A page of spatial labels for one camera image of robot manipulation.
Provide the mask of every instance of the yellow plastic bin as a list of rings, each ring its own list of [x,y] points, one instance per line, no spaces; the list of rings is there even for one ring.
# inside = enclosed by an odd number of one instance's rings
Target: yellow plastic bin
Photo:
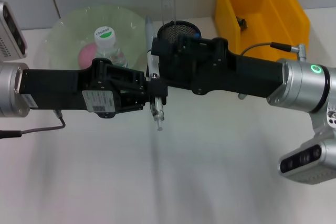
[[[236,17],[244,18],[248,28],[240,31]],[[261,42],[308,46],[310,23],[297,0],[217,0],[215,23],[219,35],[229,41],[230,51],[236,54]],[[266,46],[251,49],[246,55],[273,61],[296,59],[295,54]]]

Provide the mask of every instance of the clear plastic bowl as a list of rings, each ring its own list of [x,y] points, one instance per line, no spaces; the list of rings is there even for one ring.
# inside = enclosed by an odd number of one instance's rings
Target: clear plastic bowl
[[[128,68],[144,70],[146,66],[145,21],[136,13],[115,5],[99,5],[77,9],[55,23],[37,50],[37,59],[49,57],[52,69],[78,70],[78,54],[93,43],[98,27],[115,31],[118,45]]]

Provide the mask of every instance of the white bottle cap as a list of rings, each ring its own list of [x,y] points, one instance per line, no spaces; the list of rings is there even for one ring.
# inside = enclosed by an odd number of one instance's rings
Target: white bottle cap
[[[116,43],[116,33],[111,27],[102,26],[94,32],[94,40],[99,49],[113,48]]]

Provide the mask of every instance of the green indicator light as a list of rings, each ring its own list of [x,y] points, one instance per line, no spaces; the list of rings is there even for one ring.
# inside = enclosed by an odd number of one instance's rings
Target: green indicator light
[[[313,70],[314,73],[322,73],[322,68],[317,65],[311,65],[310,66],[311,70]]]

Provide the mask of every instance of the barcode label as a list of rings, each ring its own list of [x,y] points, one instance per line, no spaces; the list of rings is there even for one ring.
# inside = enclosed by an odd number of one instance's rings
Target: barcode label
[[[89,112],[115,112],[112,91],[84,90],[82,95]]]
[[[30,94],[22,94],[21,96],[30,108],[38,108],[36,102],[34,101],[33,97]]]
[[[105,112],[105,106],[92,106],[96,112]]]

